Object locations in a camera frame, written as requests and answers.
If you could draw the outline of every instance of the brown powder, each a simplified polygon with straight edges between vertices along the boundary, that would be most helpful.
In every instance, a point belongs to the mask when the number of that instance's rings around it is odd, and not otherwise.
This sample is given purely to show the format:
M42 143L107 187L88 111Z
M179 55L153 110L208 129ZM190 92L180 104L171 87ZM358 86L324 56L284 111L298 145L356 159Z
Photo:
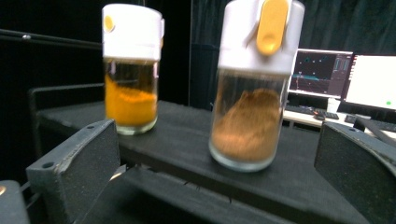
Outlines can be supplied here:
M230 158L265 160L276 149L279 120L279 95L275 91L244 91L238 102L214 124L212 143Z

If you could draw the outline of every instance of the monitor screen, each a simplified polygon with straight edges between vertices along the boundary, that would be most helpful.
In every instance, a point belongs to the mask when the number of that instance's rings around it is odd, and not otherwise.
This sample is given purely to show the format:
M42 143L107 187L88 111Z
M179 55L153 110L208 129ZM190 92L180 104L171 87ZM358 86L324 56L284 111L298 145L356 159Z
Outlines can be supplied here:
M345 102L396 110L396 56L354 55L347 85Z
M341 99L353 52L298 49L289 92Z

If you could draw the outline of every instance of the white plastic lid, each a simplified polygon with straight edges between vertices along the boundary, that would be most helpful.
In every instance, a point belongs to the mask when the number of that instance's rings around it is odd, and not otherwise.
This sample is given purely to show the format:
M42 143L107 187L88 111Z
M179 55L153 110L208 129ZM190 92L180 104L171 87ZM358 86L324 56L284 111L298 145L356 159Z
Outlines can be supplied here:
M303 26L304 5L285 0L289 7L285 7L287 18L281 45L271 55L264 55L258 50L256 39L266 1L269 0L234 0L227 5L218 68L291 75Z
M102 9L104 58L161 59L163 15L153 9L109 4Z

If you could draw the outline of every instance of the yellow flip cap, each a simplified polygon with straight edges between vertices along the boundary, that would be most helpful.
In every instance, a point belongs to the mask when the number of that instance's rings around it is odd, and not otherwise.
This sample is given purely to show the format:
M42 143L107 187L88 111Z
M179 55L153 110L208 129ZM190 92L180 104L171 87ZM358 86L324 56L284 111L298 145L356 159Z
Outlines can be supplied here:
M257 48L264 55L274 54L282 45L289 5L286 0L266 0L262 5Z

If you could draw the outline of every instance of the turmeric liquid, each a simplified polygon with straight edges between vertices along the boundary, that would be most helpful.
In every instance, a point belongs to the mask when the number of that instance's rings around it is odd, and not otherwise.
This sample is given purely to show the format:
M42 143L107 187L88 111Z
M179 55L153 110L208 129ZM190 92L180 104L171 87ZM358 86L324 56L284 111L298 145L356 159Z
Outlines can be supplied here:
M157 95L152 93L155 84L151 81L147 84L145 80L138 79L132 81L133 85L125 85L116 82L110 76L112 75L109 73L105 75L107 118L114 119L122 126L142 126L156 119Z

